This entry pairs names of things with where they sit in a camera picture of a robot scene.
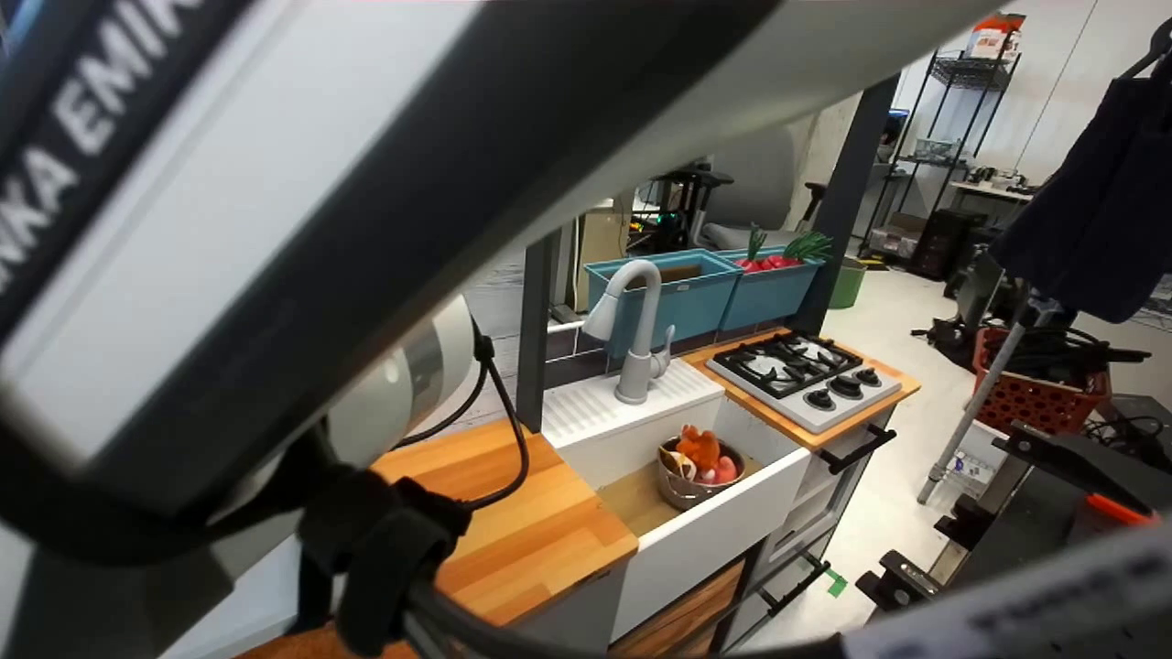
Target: sink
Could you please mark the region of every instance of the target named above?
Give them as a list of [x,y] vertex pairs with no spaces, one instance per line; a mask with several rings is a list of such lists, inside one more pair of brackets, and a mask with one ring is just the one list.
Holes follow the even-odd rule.
[[[737,407],[710,377],[674,362],[643,407],[613,396],[616,377],[544,391],[543,436],[638,535],[624,564],[613,641],[774,535],[797,497],[808,450]],[[678,511],[656,495],[656,450],[684,424],[710,427],[746,457],[730,490]]]

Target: green container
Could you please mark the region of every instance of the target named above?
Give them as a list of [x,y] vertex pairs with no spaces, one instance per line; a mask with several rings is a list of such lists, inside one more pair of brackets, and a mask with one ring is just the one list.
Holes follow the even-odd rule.
[[833,290],[833,307],[853,307],[856,290],[863,284],[863,269],[868,268],[842,261],[834,290]]

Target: floor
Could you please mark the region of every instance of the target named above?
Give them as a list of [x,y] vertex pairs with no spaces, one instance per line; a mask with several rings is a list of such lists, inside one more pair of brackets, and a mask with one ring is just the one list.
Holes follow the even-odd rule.
[[[946,480],[938,495],[918,505],[917,495],[927,469],[940,452],[960,422],[960,407],[969,396],[969,374],[938,355],[911,330],[930,317],[951,317],[951,300],[938,280],[906,269],[868,269],[856,307],[833,311],[823,331],[856,342],[874,359],[908,369],[923,391],[897,407],[894,427],[900,439],[873,457],[842,528],[828,547],[833,566],[853,582],[878,564],[887,547],[900,547],[918,566],[930,566],[946,538],[933,521],[956,500],[969,480]],[[1123,325],[1078,322],[1116,346],[1148,346],[1155,359],[1144,367],[1113,367],[1116,391],[1148,391],[1172,407],[1172,340],[1168,322],[1130,317]],[[781,647],[808,636],[828,636],[868,621],[873,600],[859,589],[842,595],[828,593],[833,578],[807,589],[787,611],[761,626],[742,647]]]

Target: black cable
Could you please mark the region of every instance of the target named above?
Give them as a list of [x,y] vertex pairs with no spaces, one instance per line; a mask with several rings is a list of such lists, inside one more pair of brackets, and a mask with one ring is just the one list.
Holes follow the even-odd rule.
[[511,474],[503,490],[494,490],[494,495],[487,495],[487,497],[465,500],[468,507],[487,507],[487,505],[508,497],[511,490],[519,490],[519,481],[526,480],[526,442],[524,442],[524,431],[519,431],[511,397],[508,397],[508,391],[507,391],[507,380],[503,380],[497,367],[494,367],[494,362],[485,362],[485,367],[487,367],[491,384],[497,386],[497,397],[503,397],[503,407],[507,407],[507,418],[508,418],[508,427],[511,427],[511,439],[516,439],[519,469],[516,469],[516,474]]
[[458,408],[449,408],[439,424],[432,424],[432,427],[422,427],[422,431],[414,431],[414,436],[404,436],[399,442],[394,442],[394,450],[399,447],[410,447],[410,442],[422,442],[422,439],[432,439],[432,436],[439,436],[439,431],[447,431],[458,418],[465,418],[468,412],[468,407],[480,397],[480,391],[485,391],[485,377],[487,377],[487,362],[480,362],[480,374],[477,374],[477,384],[471,384],[471,391],[465,396],[465,401],[458,407]]

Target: metal shelving unit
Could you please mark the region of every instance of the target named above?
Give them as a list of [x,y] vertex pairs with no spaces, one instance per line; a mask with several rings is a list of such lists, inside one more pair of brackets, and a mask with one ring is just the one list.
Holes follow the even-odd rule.
[[906,213],[911,186],[923,173],[938,173],[938,181],[930,186],[930,206],[923,207],[923,220],[940,206],[947,181],[956,173],[980,154],[985,136],[991,128],[991,118],[1000,111],[1005,91],[1011,89],[1017,74],[1014,57],[946,57],[940,49],[930,54],[923,79],[917,89],[917,102],[908,112],[908,125],[897,136],[897,147],[883,159],[883,181],[878,196],[863,231],[863,245],[873,241],[874,225],[887,225],[894,217]]

